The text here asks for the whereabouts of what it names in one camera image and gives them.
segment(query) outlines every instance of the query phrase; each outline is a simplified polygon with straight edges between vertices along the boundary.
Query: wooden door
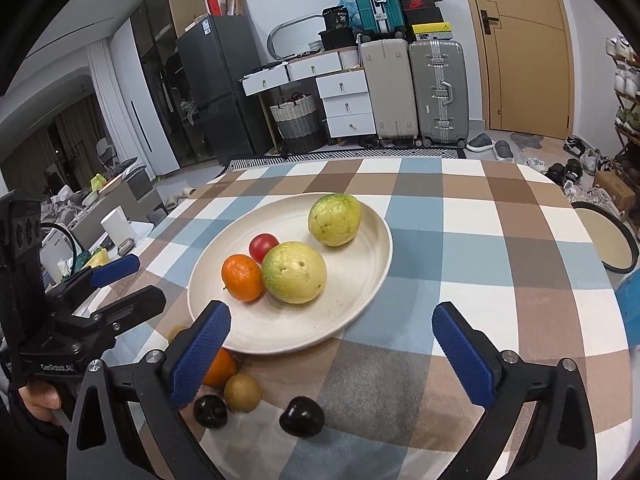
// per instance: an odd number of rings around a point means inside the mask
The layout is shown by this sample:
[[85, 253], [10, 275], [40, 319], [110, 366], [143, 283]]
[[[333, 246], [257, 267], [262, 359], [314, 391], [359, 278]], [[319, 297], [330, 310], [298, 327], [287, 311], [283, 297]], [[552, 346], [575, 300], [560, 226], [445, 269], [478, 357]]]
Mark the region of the wooden door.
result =
[[561, 0], [475, 4], [472, 12], [484, 43], [479, 52], [486, 63], [488, 127], [564, 139], [572, 74]]

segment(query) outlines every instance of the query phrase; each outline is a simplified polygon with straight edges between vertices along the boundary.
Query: oval plate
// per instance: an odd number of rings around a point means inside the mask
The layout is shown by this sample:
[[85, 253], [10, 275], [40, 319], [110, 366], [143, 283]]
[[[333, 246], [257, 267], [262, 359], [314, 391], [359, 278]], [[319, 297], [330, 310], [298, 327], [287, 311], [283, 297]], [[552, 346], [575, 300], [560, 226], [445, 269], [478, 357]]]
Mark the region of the oval plate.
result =
[[[309, 234], [312, 205], [327, 193], [305, 193], [266, 204], [228, 225], [204, 249], [196, 262], [187, 291], [193, 319], [210, 300], [231, 310], [231, 332], [225, 348], [246, 354], [279, 354], [306, 348], [338, 332], [356, 319], [376, 295], [391, 264], [393, 242], [384, 219], [362, 206], [358, 235], [342, 247], [326, 247]], [[243, 303], [224, 288], [220, 269], [232, 254], [248, 254], [249, 242], [261, 233], [280, 242], [299, 241], [322, 254], [327, 267], [324, 292], [303, 305], [284, 303], [265, 292]]]

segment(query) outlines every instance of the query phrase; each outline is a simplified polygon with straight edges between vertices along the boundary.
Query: red tomato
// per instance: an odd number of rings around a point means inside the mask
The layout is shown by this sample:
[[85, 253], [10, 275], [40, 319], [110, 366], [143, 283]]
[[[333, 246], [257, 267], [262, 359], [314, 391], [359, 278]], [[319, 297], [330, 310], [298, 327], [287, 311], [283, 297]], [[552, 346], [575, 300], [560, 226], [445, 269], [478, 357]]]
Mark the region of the red tomato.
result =
[[278, 239], [273, 235], [257, 235], [257, 237], [251, 240], [251, 243], [249, 244], [249, 254], [256, 262], [262, 264], [265, 254], [271, 251], [279, 243]]

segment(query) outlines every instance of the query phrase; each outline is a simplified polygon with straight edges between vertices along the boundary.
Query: blue gripper pad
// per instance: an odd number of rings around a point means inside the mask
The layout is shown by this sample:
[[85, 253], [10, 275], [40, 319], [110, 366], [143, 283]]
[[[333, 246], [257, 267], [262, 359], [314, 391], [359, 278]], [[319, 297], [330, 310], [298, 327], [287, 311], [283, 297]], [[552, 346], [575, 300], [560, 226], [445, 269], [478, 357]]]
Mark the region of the blue gripper pad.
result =
[[162, 374], [169, 402], [176, 410], [195, 398], [230, 330], [229, 307], [221, 301], [210, 301], [191, 327], [179, 332], [168, 346]]
[[98, 288], [111, 285], [125, 276], [138, 272], [140, 260], [135, 254], [129, 254], [111, 263], [98, 267], [91, 276], [91, 283]]
[[494, 374], [444, 304], [433, 311], [431, 326], [471, 403], [492, 407], [496, 399]]

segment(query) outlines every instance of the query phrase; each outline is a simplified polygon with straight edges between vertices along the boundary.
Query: refrigerator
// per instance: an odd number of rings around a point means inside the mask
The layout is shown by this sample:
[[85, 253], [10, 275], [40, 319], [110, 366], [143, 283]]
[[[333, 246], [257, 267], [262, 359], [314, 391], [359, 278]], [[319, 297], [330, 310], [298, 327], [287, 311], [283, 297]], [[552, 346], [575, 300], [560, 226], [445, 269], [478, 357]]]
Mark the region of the refrigerator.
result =
[[177, 41], [178, 53], [209, 143], [221, 165], [273, 147], [258, 96], [240, 80], [261, 66], [246, 16], [207, 16]]

